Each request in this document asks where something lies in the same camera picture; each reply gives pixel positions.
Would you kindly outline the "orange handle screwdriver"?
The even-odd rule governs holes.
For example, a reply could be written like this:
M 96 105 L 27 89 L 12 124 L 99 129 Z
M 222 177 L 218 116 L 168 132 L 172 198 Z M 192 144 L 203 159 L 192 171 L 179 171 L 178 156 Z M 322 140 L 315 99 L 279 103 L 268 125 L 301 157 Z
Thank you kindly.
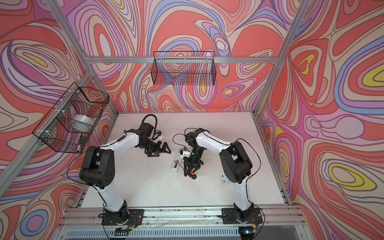
M 195 180 L 197 178 L 197 175 L 193 172 L 188 173 L 187 176 L 193 180 Z

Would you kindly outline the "long white remote control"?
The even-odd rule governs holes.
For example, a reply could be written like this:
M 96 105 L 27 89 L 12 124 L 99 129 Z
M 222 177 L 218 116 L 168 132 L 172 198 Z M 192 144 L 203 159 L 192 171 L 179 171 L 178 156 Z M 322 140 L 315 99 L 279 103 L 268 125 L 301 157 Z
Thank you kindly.
M 186 148 L 180 147 L 179 150 L 176 151 L 176 155 L 174 157 L 174 160 L 172 161 L 170 171 L 173 173 L 177 173 L 180 167 L 183 165 L 183 158 Z

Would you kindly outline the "small white remote control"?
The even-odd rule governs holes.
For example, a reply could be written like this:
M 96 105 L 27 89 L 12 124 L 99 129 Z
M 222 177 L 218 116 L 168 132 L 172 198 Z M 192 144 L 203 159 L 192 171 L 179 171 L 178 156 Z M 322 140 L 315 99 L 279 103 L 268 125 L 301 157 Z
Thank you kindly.
M 230 182 L 230 180 L 227 178 L 225 174 L 220 175 L 220 179 L 222 184 Z

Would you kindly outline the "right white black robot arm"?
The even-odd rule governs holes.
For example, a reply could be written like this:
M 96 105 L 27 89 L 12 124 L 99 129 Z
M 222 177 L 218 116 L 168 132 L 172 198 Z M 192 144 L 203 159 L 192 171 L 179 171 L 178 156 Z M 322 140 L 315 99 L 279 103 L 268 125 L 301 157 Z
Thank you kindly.
M 253 167 L 246 150 L 239 141 L 226 142 L 212 136 L 209 131 L 198 128 L 185 134 L 186 143 L 192 147 L 189 156 L 183 157 L 184 176 L 196 179 L 196 171 L 204 164 L 201 160 L 205 150 L 217 154 L 225 176 L 234 184 L 234 206 L 245 212 L 253 205 L 248 197 L 246 181 Z

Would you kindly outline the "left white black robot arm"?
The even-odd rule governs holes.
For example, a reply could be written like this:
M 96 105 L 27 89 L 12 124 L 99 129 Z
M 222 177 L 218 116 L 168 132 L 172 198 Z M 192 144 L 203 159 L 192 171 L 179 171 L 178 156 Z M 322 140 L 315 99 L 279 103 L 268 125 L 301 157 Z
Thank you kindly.
M 125 203 L 114 183 L 115 158 L 131 148 L 145 150 L 148 157 L 158 157 L 161 153 L 172 153 L 166 142 L 155 142 L 148 137 L 146 132 L 133 129 L 125 131 L 120 138 L 106 145 L 91 146 L 85 152 L 80 179 L 86 185 L 96 188 L 105 204 L 105 209 L 112 213 L 120 212 Z

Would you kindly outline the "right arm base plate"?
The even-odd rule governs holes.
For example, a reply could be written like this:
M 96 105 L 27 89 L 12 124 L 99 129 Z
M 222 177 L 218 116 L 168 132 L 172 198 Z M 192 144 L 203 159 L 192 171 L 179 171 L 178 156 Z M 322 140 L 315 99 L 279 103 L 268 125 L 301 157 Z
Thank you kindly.
M 219 218 L 223 220 L 225 225 L 230 224 L 262 224 L 263 215 L 259 208 L 250 207 L 245 211 L 237 208 L 222 208 L 222 214 Z

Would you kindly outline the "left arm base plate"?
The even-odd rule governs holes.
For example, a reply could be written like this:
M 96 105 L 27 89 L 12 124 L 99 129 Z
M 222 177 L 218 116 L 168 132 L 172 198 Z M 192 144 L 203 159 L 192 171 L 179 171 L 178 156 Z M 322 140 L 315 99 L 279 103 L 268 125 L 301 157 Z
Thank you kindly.
M 104 209 L 102 217 L 103 226 L 129 226 L 137 227 L 142 224 L 143 209 L 123 209 L 119 212 L 111 212 Z

